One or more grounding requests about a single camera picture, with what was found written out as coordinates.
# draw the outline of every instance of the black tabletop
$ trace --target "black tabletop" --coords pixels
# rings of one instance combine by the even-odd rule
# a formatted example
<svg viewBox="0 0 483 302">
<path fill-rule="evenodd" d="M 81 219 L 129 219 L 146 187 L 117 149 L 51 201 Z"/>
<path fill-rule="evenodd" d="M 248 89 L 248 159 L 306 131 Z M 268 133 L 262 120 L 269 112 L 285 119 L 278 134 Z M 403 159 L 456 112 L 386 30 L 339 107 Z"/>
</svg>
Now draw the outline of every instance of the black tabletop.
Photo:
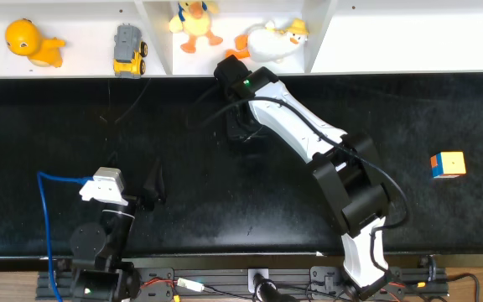
<svg viewBox="0 0 483 302">
<path fill-rule="evenodd" d="M 284 77 L 308 109 L 374 139 L 383 168 L 404 188 L 412 219 L 384 234 L 389 253 L 483 253 L 483 74 Z M 238 148 L 220 118 L 188 132 L 184 117 L 212 79 L 0 80 L 0 257 L 46 255 L 36 172 L 92 176 L 115 154 L 129 188 L 160 158 L 168 202 L 140 211 L 126 257 L 195 253 L 342 254 L 301 158 L 280 138 Z M 212 96 L 204 118 L 223 106 Z M 431 178 L 430 157 L 463 151 L 467 175 Z M 80 186 L 45 181 L 54 254 L 96 221 Z M 402 214 L 399 203 L 389 221 Z"/>
</svg>

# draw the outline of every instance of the wooden surface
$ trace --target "wooden surface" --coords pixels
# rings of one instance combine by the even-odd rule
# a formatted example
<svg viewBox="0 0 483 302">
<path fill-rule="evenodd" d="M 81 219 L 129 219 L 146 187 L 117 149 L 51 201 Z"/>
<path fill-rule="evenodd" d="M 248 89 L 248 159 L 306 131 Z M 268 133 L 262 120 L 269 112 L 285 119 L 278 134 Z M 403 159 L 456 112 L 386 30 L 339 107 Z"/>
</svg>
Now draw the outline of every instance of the wooden surface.
<svg viewBox="0 0 483 302">
<path fill-rule="evenodd" d="M 480 301 L 483 301 L 483 268 L 447 268 L 449 275 L 459 273 L 473 273 L 480 280 Z M 34 301 L 37 273 L 0 273 L 0 301 L 24 302 Z M 473 302 L 474 282 L 467 278 L 450 284 L 449 302 Z M 406 301 L 420 301 L 420 299 L 407 298 Z"/>
</svg>

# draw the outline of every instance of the yellow duck plush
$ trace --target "yellow duck plush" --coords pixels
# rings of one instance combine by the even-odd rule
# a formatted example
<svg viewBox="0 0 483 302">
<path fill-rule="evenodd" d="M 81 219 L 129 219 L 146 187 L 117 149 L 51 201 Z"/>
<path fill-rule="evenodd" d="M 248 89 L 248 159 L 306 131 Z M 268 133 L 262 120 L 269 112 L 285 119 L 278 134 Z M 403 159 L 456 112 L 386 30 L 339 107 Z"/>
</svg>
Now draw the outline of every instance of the yellow duck plush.
<svg viewBox="0 0 483 302">
<path fill-rule="evenodd" d="M 46 39 L 34 24 L 27 20 L 17 20 L 7 27 L 7 46 L 16 55 L 25 55 L 31 63 L 40 66 L 61 67 L 63 59 L 59 48 L 65 41 L 57 38 Z"/>
<path fill-rule="evenodd" d="M 219 13 L 216 3 L 209 1 L 188 1 L 178 3 L 179 12 L 169 23 L 169 29 L 176 34 L 184 30 L 189 35 L 188 43 L 182 44 L 180 48 L 188 54 L 196 51 L 197 38 L 206 36 L 210 45 L 219 45 L 223 38 L 215 36 L 211 28 L 210 13 Z"/>
</svg>

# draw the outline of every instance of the cube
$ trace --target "cube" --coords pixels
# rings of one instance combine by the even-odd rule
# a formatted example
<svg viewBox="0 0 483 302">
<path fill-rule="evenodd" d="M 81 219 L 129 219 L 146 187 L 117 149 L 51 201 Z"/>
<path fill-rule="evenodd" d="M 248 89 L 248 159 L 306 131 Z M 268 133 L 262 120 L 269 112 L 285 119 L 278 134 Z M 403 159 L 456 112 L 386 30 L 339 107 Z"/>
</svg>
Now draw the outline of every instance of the cube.
<svg viewBox="0 0 483 302">
<path fill-rule="evenodd" d="M 434 178 L 454 178 L 467 173 L 463 152 L 441 152 L 431 158 Z"/>
</svg>

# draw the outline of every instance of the toy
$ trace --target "toy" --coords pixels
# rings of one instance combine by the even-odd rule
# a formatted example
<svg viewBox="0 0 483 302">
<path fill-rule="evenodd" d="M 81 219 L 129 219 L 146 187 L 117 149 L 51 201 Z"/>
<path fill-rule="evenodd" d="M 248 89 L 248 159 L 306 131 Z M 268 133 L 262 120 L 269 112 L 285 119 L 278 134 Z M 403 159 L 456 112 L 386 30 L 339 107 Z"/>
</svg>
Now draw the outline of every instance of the toy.
<svg viewBox="0 0 483 302">
<path fill-rule="evenodd" d="M 17 20 L 8 25 L 5 39 L 10 51 L 16 55 L 27 56 L 31 63 L 37 66 L 63 65 L 59 48 L 65 46 L 65 41 L 57 38 L 46 39 L 27 19 Z"/>
<path fill-rule="evenodd" d="M 196 51 L 195 44 L 197 38 L 205 35 L 210 45 L 219 45 L 223 42 L 223 38 L 215 36 L 211 28 L 210 13 L 219 13 L 216 3 L 208 1 L 189 1 L 178 3 L 179 12 L 169 23 L 169 29 L 176 34 L 184 30 L 189 35 L 190 41 L 182 44 L 180 48 L 188 54 Z"/>
<path fill-rule="evenodd" d="M 441 152 L 431 158 L 434 178 L 454 178 L 467 173 L 463 152 Z"/>
<path fill-rule="evenodd" d="M 269 21 L 266 25 L 255 25 L 247 30 L 247 34 L 236 37 L 236 49 L 229 49 L 226 57 L 235 55 L 237 59 L 251 57 L 255 62 L 275 61 L 283 59 L 301 49 L 309 32 L 305 22 L 296 18 L 285 30 L 275 29 L 275 23 Z"/>
<path fill-rule="evenodd" d="M 115 36 L 115 76 L 139 79 L 146 71 L 143 58 L 148 55 L 148 46 L 142 41 L 141 31 L 132 25 L 120 25 Z"/>
</svg>

